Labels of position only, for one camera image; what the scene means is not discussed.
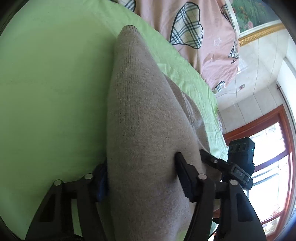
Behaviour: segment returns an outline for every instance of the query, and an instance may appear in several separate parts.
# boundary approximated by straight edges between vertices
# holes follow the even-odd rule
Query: window
[[[283,228],[295,189],[295,152],[292,132],[283,105],[259,119],[224,135],[231,140],[250,137],[255,142],[254,184],[245,191],[268,240]]]

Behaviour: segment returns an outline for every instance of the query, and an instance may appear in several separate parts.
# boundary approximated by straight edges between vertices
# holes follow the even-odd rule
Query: white star print
[[[218,39],[215,39],[214,46],[219,46],[221,42],[222,42],[222,40],[220,39],[220,37]]]

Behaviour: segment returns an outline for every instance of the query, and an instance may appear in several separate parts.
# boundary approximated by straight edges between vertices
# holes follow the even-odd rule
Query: green bed sheet
[[[0,36],[0,215],[22,239],[54,180],[77,180],[105,160],[113,47],[128,24],[195,101],[211,153],[227,158],[213,93],[139,16],[107,0],[30,0]]]

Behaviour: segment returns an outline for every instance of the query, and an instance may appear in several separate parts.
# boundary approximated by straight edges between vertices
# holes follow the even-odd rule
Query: gold picture frame
[[[261,37],[264,37],[268,34],[280,31],[282,29],[285,29],[286,27],[282,23],[278,23],[260,30],[255,31],[254,33],[250,33],[244,37],[239,38],[239,46],[244,46],[256,39],[259,39]]]

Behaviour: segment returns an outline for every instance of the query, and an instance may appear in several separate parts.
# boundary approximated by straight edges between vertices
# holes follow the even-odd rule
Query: white wall tile
[[[258,119],[263,114],[254,95],[237,103],[246,124]]]
[[[277,32],[259,38],[259,62],[272,70],[277,49]]]
[[[237,102],[237,95],[225,93],[219,97],[216,97],[216,99],[218,103],[218,109],[221,111],[235,104]]]
[[[267,114],[277,107],[274,98],[268,88],[254,93],[254,96],[263,115]]]
[[[237,102],[251,96],[254,93],[255,83],[257,78],[257,68],[247,69],[236,75],[235,81],[237,86]],[[239,90],[239,87],[244,84],[244,88]]]
[[[248,68],[258,67],[259,40],[252,41],[239,48],[239,60],[243,60]]]
[[[288,49],[288,42],[289,42],[289,32],[286,29],[280,30],[277,32],[278,37],[278,45],[276,52],[279,54],[281,58],[286,57],[287,49]]]
[[[284,100],[283,100],[283,97],[282,97],[280,91],[277,89],[276,81],[272,82],[268,86],[268,89],[269,89],[270,93],[272,94],[272,97],[274,98],[276,105],[280,106],[281,104],[283,104]]]
[[[277,82],[281,86],[281,91],[285,95],[292,114],[296,117],[296,71],[288,59],[283,60]]]
[[[291,36],[289,36],[287,59],[293,68],[296,69],[296,45]]]
[[[274,68],[272,70],[272,74],[271,74],[271,77],[270,77],[270,80],[269,80],[269,84],[276,81],[278,75],[279,75],[279,71],[281,69],[281,65],[283,63],[283,58],[282,58],[282,55],[281,53],[277,52],[276,53],[276,59],[274,61]]]
[[[263,62],[259,62],[258,74],[255,83],[254,93],[266,88],[269,84],[273,67],[270,69]]]
[[[266,88],[273,71],[277,49],[277,32],[259,38],[258,74],[254,92]]]
[[[227,132],[246,124],[237,103],[224,110],[220,110],[220,114]]]

